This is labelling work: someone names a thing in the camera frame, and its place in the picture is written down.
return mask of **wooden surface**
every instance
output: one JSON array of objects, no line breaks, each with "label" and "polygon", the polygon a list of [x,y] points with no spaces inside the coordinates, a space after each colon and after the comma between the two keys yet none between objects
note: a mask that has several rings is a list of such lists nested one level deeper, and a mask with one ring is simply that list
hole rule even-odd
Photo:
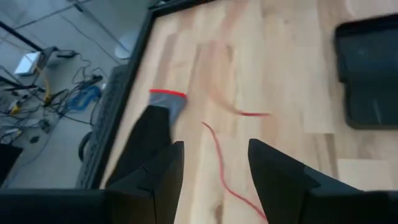
[{"label": "wooden surface", "polygon": [[[337,24],[392,13],[395,0],[217,0],[156,20],[104,181],[150,88],[188,95],[174,127],[185,141],[176,223],[264,223],[222,188],[216,131],[229,186],[261,206],[248,166],[258,138],[359,189],[398,189],[398,132],[356,131],[343,118],[332,48]],[[230,107],[270,112],[249,118]]]}]

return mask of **red-trimmed sock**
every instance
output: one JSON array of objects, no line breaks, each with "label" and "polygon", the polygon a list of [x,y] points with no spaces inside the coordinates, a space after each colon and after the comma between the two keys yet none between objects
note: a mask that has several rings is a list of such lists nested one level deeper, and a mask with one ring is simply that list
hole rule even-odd
[{"label": "red-trimmed sock", "polygon": [[172,126],[187,104],[187,96],[184,93],[170,90],[151,89],[149,91],[149,104],[169,109],[169,121]]}]

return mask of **concrete floor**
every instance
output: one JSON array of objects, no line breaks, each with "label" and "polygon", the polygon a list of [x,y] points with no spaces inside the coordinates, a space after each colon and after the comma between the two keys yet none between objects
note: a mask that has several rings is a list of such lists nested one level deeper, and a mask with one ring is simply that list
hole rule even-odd
[{"label": "concrete floor", "polygon": [[[92,0],[84,6],[97,17],[117,38],[126,33],[138,32],[145,15],[147,0]],[[72,21],[84,34],[95,39],[107,53],[93,41],[88,40],[63,17]],[[117,63],[117,43],[85,13],[71,7],[66,0],[0,0],[0,21],[30,38],[41,47],[57,46],[60,49],[76,50],[92,61],[89,71],[101,67],[107,75]],[[0,65],[14,71],[22,55],[31,50],[29,46],[0,30]],[[54,60],[44,70],[50,82],[51,92],[73,88],[72,76],[85,64],[79,56],[70,60]],[[89,121],[93,104],[84,113],[72,117]],[[91,130],[87,124],[61,119],[52,133],[31,129],[14,144],[24,148],[9,174],[8,188],[73,188],[80,170],[78,145]],[[29,143],[32,136],[39,136],[37,143]]]}]

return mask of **red cable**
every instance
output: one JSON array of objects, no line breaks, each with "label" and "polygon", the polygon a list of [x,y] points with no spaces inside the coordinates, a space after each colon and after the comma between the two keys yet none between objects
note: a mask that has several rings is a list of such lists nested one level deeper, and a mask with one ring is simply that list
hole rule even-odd
[{"label": "red cable", "polygon": [[237,197],[238,199],[242,200],[244,203],[246,203],[247,205],[249,205],[250,207],[252,207],[265,221],[267,221],[267,217],[266,214],[264,214],[262,212],[262,210],[257,207],[255,204],[253,204],[252,202],[250,202],[248,199],[240,196],[239,194],[237,194],[236,192],[234,192],[233,190],[230,189],[230,187],[228,187],[226,181],[225,181],[225,177],[224,177],[224,159],[223,159],[223,153],[221,152],[221,147],[220,144],[218,142],[218,139],[216,137],[216,133],[214,132],[214,130],[205,122],[202,122],[203,125],[205,125],[211,132],[211,135],[213,136],[214,142],[216,144],[216,150],[217,150],[217,155],[218,155],[218,164],[220,167],[220,179],[221,179],[221,183],[223,184],[223,187],[233,196]]}]

